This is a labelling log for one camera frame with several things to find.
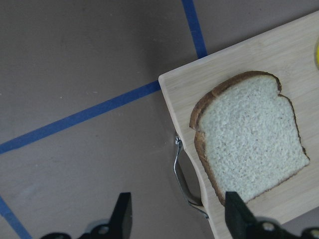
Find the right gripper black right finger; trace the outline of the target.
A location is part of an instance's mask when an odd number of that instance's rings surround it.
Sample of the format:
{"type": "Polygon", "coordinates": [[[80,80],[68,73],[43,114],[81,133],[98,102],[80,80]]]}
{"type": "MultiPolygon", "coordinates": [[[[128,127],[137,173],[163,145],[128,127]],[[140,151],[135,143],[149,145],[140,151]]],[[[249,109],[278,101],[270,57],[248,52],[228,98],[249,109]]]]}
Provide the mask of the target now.
{"type": "Polygon", "coordinates": [[[225,222],[233,239],[254,239],[257,219],[237,192],[225,194],[225,222]]]}

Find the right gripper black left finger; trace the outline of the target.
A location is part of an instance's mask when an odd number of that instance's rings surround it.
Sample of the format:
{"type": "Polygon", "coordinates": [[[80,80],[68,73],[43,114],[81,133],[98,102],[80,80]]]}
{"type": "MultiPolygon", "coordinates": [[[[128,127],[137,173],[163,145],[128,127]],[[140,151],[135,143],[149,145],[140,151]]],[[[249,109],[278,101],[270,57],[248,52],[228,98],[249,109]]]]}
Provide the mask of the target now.
{"type": "Polygon", "coordinates": [[[129,239],[132,230],[132,197],[130,192],[121,193],[109,221],[111,239],[129,239]]]}

